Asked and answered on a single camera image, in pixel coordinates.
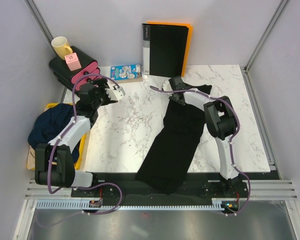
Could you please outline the black t-shirt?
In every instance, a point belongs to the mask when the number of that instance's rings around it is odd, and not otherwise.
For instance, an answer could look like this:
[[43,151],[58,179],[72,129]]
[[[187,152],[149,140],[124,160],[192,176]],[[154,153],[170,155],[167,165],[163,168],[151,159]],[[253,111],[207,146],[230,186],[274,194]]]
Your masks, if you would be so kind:
[[137,174],[176,179],[187,174],[206,124],[197,107],[169,101],[163,129],[155,137]]

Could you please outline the blue paperback book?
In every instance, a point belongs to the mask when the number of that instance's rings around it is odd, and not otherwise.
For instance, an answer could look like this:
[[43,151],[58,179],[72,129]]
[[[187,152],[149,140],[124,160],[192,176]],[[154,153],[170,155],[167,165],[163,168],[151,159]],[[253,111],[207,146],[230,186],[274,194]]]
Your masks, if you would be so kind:
[[142,65],[112,66],[110,68],[110,78],[118,83],[141,82],[143,80]]

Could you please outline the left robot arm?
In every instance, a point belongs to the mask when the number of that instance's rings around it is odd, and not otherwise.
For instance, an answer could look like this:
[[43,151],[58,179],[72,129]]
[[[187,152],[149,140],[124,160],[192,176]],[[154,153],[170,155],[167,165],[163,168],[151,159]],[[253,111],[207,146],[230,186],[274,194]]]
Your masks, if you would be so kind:
[[111,78],[89,73],[96,77],[81,85],[79,101],[73,101],[73,116],[58,135],[48,143],[40,143],[35,148],[35,182],[47,186],[53,195],[63,188],[82,189],[89,197],[96,196],[100,185],[94,181],[91,172],[76,170],[72,152],[82,137],[91,130],[99,117],[101,106],[117,103],[125,92],[117,83],[109,87]]

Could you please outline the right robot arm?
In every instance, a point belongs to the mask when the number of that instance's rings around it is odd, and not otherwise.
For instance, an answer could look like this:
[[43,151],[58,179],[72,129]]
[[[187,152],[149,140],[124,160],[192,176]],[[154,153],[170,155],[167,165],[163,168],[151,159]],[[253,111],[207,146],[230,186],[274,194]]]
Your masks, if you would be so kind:
[[237,194],[247,197],[249,188],[235,164],[234,137],[240,130],[240,122],[230,99],[212,97],[197,86],[185,83],[180,76],[169,79],[162,90],[170,92],[171,100],[204,112],[207,130],[214,137],[219,155],[220,193],[225,197]]

